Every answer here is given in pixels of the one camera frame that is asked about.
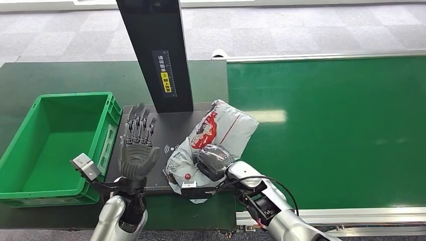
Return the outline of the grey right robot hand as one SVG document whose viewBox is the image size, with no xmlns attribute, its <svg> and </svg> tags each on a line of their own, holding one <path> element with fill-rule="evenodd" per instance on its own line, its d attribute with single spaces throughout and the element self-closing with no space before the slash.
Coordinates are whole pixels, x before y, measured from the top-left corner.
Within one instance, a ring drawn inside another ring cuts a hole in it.
<svg viewBox="0 0 426 241">
<path fill-rule="evenodd" d="M 207 144 L 199 152 L 192 155 L 194 165 L 216 182 L 224 178 L 225 172 L 235 162 L 234 157 L 222 146 Z"/>
</svg>

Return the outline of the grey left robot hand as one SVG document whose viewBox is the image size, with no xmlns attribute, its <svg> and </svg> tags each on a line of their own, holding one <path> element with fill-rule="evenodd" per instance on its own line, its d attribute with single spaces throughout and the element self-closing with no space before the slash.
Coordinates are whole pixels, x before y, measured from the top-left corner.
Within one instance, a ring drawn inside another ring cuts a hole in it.
<svg viewBox="0 0 426 241">
<path fill-rule="evenodd" d="M 143 181 L 159 160 L 152 141 L 156 117 L 148 119 L 149 113 L 144 103 L 132 106 L 121 136 L 120 173 L 131 181 Z"/>
</svg>

